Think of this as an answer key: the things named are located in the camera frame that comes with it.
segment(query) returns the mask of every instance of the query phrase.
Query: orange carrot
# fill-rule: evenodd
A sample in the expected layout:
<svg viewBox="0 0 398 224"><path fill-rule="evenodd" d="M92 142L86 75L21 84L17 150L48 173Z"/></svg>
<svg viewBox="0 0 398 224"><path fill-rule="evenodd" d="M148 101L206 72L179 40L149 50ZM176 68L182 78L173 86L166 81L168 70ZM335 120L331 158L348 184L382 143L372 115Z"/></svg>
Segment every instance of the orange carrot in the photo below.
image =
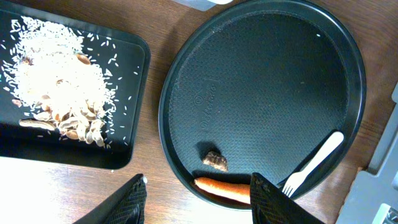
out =
<svg viewBox="0 0 398 224"><path fill-rule="evenodd" d="M229 184L206 177L196 178L195 184L211 194L250 204L250 185L248 184Z"/></svg>

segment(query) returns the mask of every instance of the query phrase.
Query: wooden table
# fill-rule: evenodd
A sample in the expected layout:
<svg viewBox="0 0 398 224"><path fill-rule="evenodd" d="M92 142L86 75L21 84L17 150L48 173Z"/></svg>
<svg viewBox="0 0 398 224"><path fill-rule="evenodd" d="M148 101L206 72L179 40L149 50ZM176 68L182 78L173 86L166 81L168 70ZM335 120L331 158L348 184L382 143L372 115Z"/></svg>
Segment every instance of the wooden table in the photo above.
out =
<svg viewBox="0 0 398 224"><path fill-rule="evenodd" d="M2 157L0 223L74 222L137 173L149 180L146 223L252 222L250 212L216 207L190 193L170 169L157 128L160 92L179 48L202 23L232 4L200 12L171 0L15 2L137 34L149 44L152 60L130 164L111 172ZM368 85L361 128L347 156L326 181L297 200L311 214L333 223L357 168L369 163L394 106L391 93L398 81L398 1L313 2L332 12L352 32L362 52Z"/></svg>

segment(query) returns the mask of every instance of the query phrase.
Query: round plate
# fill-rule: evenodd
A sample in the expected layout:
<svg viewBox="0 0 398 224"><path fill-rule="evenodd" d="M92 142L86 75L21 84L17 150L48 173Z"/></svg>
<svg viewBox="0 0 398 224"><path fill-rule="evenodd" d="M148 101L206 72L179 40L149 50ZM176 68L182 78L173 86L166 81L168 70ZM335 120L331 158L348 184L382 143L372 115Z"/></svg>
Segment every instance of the round plate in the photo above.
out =
<svg viewBox="0 0 398 224"><path fill-rule="evenodd" d="M302 1L249 1L203 24L172 64L159 106L166 158L192 193L250 209L200 190L194 178L250 183L258 172L275 185L300 170L334 130L342 145L296 190L319 184L347 153L362 118L365 74L346 28ZM202 164L209 151L228 172Z"/></svg>

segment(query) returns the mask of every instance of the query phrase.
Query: tray rim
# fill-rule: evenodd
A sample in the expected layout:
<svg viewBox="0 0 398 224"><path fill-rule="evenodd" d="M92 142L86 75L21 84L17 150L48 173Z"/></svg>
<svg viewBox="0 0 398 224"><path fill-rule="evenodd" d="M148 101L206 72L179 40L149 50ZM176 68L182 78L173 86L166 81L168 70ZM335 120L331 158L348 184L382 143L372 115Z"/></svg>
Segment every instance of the tray rim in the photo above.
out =
<svg viewBox="0 0 398 224"><path fill-rule="evenodd" d="M166 101L166 92L167 89L170 86L170 82L172 79L172 72L174 72L175 67L177 66L177 64L180 62L180 59L183 57L183 55L186 53L186 51L188 50L189 46L191 46L192 42L198 38L198 36L200 34L202 34L202 32L206 31L206 29L211 26L213 23L217 22L218 18L221 18L223 16L226 16L227 14L235 11L235 10L239 10L242 7L246 7L246 6L253 6L255 4L272 4L272 3L283 3L283 4L296 4L299 6L303 6L303 7L307 7L309 8L311 11L315 11L318 14L323 15L323 17L327 18L328 20L332 21L335 23L335 26L337 26L340 29L340 32L343 33L343 35L346 37L345 39L348 41L350 48L350 51L352 52L353 57L356 60L356 66L358 67L358 75L359 75L359 79L360 79L360 93L361 93L361 99L359 102L359 111L356 117L356 123L355 126L353 128L353 132L351 136L347 136L347 142L346 142L346 148L344 148L343 153L340 154L340 156L338 157L338 159L336 160L336 162L330 167L330 169L328 171L326 171L324 173L324 175L316 182L316 184L312 185L306 192L302 193L300 192L297 195L293 195L292 199L296 199L299 198L301 196L303 196L304 194L308 193L309 191L311 191L312 189L314 189L316 186L318 186L321 182L323 182L335 169L336 167L340 164L340 162L343 160L343 158L345 157L346 153L348 152L348 150L350 149L353 141L356 138L356 135L359 131L359 127L361 125L361 121L363 118L363 113L364 113L364 108L365 108L365 101L366 101L366 77L365 77L365 67L364 67L364 63L363 63L363 58L361 56L361 52L358 48L357 43L355 42L353 36L351 35L351 33L349 32L349 30L344 26L343 23L341 23L333 14L331 14L330 12L328 12L326 9L322 8L321 6L318 6L314 3L308 2L308 1L304 1L304 0L254 0L254 1L246 1L246 2L242 2L239 3L235 6L232 6L230 8L225 9L224 11L220 12L219 14L216 14L215 16L211 17L210 19L208 19L204 24L202 24L188 39L187 41L184 43L184 45L181 47L181 49L179 50L178 54L175 56L173 63L170 66L169 72L167 74L167 77L165 79L163 88L162 88L162 94L160 96L160 101L159 101L159 112L158 112L158 126L159 126L159 136L160 136L160 141L162 144L162 149L163 152L165 154L165 157L167 159L167 162L169 163L170 168L173 170L173 173L176 175L176 177L179 179L179 181L189 190L191 191L191 193L193 193L194 195L196 195L198 198L219 206L219 207L224 207L224 208L228 208L228 209L232 209L232 210L250 210L250 205L247 206L239 206L239 205L231 205L228 203L223 203L217 200L214 200L212 198L207 197L206 195L200 193L200 191L198 191L197 188L195 188L194 184L189 183L183 176L182 172L186 172L189 175L191 175L186 169L185 167L182 165L182 163L180 162L180 160L178 160L178 163L181 163L182 167L184 168L183 171L180 171L177 168L177 165L174 163L174 159L172 157L172 155L170 154L169 149L167 148L167 143L165 140L165 128L164 128L164 107L165 107L165 101Z"/></svg>
<svg viewBox="0 0 398 224"><path fill-rule="evenodd" d="M72 19L69 17L62 16L62 15L54 14L54 13L39 10L39 9L34 9L34 8L31 8L28 6L16 4L13 2L8 2L5 0L0 0L0 11L18 14L18 15L28 15L29 17L34 17L36 19L41 19L43 21L55 22L55 23L63 24L67 27L80 29L80 30L92 32L94 34L99 34L99 35L115 38L115 39L123 41L123 42L128 42L130 44L134 44L134 45L138 46L143 51L144 63L142 66L141 82L139 84L136 110L134 112L134 117L132 118L133 125L132 125L132 130L131 130L129 150L126 152L120 152L120 153L117 152L117 153L112 153L112 154L108 153L106 151L95 152L98 154L104 154L103 159L105 161L108 161L110 159L117 159L121 156L126 156L127 159L124 160L123 163L120 163L117 165L109 163L106 166L87 166L87 167L95 167L95 168L102 168L102 169L114 169L115 170L115 169L121 169L121 168L125 167L126 165L128 165L132 159L132 153L134 151L134 145L136 142L137 129L138 129L138 124L139 124L139 114L140 114L142 102L144 99L145 86L146 86L146 81L147 81L148 72L149 72L149 64L150 64L151 54L150 54L150 48L149 48L147 42L143 38L139 37L136 34L130 34L128 32L123 32L121 30L112 29L112 28L105 27L105 26L99 26L96 24L92 24L92 23L77 20L77 19ZM0 156L12 157L12 158L17 158L17 159L29 159L28 157L7 156L4 154L0 154ZM29 160L86 166L84 164L80 164L77 162L47 161L47 160L37 160L37 159L29 159Z"/></svg>

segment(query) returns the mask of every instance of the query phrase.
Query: black rectangular tray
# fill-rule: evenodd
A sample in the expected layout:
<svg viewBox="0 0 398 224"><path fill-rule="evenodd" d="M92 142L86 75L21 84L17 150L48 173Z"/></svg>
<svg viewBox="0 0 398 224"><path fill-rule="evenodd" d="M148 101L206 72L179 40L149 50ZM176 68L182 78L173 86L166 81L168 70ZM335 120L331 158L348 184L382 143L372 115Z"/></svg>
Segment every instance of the black rectangular tray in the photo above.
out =
<svg viewBox="0 0 398 224"><path fill-rule="evenodd" d="M110 83L112 88L118 86L115 99L117 110L113 113L113 123L116 131L114 134L106 133L107 142L113 141L110 149L98 147L75 140L59 141L59 133L48 134L46 130L35 128L23 128L18 125L20 119L29 118L24 112L30 112L30 108L18 108L12 104L14 98L3 89L8 86L2 71L0 74L0 156L31 159L37 161L58 162L81 166L99 167L105 169L120 169L131 160L135 137L137 133L139 112L144 95L144 88L150 62L148 45L140 37L119 30L89 24L48 12L20 6L14 3L0 0L0 41L7 48L0 48L0 65L3 60L12 63L9 53L16 41L11 39L11 19L18 19L22 25L21 16L29 16L42 21L56 22L73 29L79 35L79 30L85 36L83 41L83 53L92 55L101 68L109 69L113 76ZM93 34L95 39L90 41L88 34ZM117 63L108 63L108 60L117 56Z"/></svg>

